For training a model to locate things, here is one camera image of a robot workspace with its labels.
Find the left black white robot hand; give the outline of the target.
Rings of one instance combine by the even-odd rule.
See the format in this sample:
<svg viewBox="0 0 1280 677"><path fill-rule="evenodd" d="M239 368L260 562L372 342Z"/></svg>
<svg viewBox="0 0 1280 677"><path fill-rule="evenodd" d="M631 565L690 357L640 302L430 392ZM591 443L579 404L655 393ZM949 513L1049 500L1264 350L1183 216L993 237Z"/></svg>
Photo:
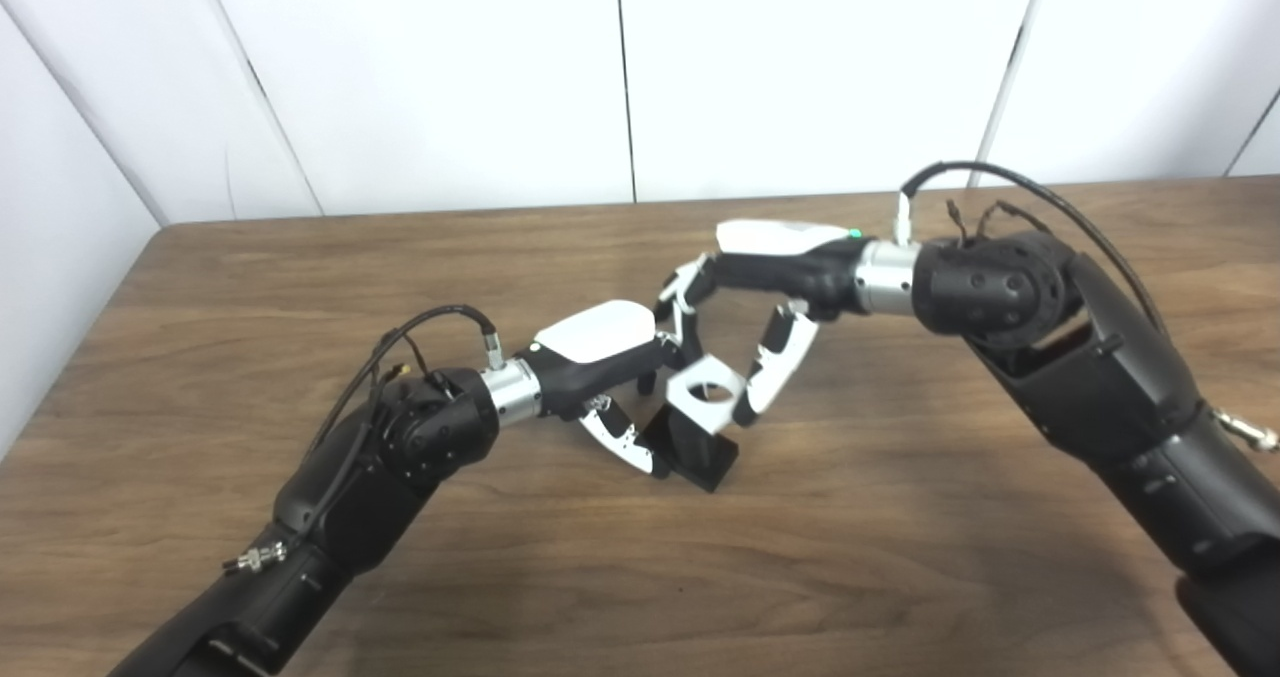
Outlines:
<svg viewBox="0 0 1280 677"><path fill-rule="evenodd" d="M489 346L489 366L480 378L500 427L525 418L575 421L623 463L653 479L669 475L667 459L609 394L626 381L649 394L657 372L678 361L681 340L660 331L645 305L593 305L536 331L511 357L503 357L494 338Z"/></svg>

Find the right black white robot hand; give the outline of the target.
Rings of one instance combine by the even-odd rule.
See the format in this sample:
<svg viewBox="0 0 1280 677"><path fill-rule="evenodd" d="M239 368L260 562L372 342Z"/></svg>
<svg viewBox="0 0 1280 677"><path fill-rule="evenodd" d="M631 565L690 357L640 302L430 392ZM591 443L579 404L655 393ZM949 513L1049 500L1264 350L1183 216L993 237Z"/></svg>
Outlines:
<svg viewBox="0 0 1280 677"><path fill-rule="evenodd" d="M915 316L913 285L922 244L868 238L822 223L728 220L718 223L713 252L664 282L655 321L672 323L685 363L701 358L698 307L717 291L783 296L765 328L756 357L736 393L732 421L753 426L781 394L817 339L820 323L841 314Z"/></svg>

